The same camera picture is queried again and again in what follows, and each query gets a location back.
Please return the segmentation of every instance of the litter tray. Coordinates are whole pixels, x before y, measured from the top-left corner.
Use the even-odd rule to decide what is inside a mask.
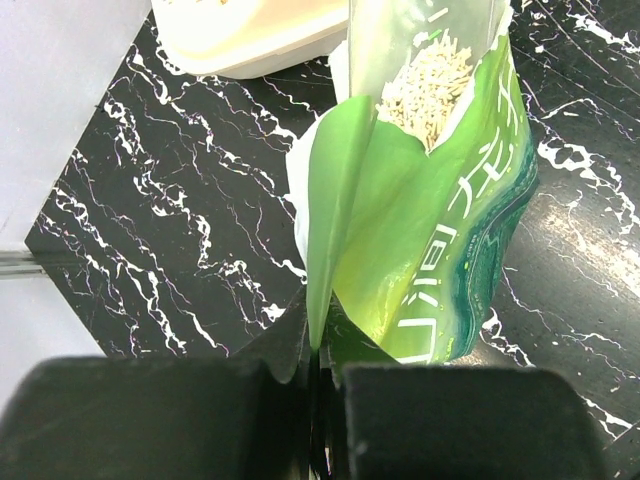
[[[348,0],[152,0],[169,60],[193,75],[256,78],[327,55]]]

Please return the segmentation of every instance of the cat litter bag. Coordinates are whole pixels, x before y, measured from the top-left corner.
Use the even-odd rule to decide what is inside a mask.
[[[471,351],[537,185],[507,0],[352,0],[338,105],[287,156],[312,347],[335,293],[401,363]]]

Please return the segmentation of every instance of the marble countertop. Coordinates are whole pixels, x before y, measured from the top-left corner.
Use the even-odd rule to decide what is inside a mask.
[[[471,361],[560,373],[596,420],[610,478],[628,479],[640,470],[640,2],[521,10],[512,42],[541,185]],[[150,18],[27,245],[107,354],[226,356],[305,281],[284,156],[335,103],[329,68],[196,78],[156,34]]]

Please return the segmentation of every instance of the green printed pattern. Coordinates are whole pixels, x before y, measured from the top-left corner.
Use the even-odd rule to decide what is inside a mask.
[[[474,96],[431,155],[354,97],[323,119],[309,173],[307,314],[312,347],[332,290],[403,363],[468,352],[537,171],[509,39],[474,73]]]
[[[401,363],[469,353],[500,279],[537,164],[506,36],[475,74],[475,98],[447,143],[473,145],[381,346]],[[433,162],[446,162],[444,149]]]

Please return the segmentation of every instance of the plastic bag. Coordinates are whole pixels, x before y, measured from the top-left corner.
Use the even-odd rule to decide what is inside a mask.
[[[287,157],[314,348],[335,291],[351,321],[402,363],[472,349],[537,185],[511,17],[506,0],[352,1],[348,62],[344,46],[330,58],[334,81],[343,79],[337,93],[349,64],[351,96]],[[473,76],[426,153],[377,120],[375,105],[425,48],[416,35],[445,29],[471,48]]]

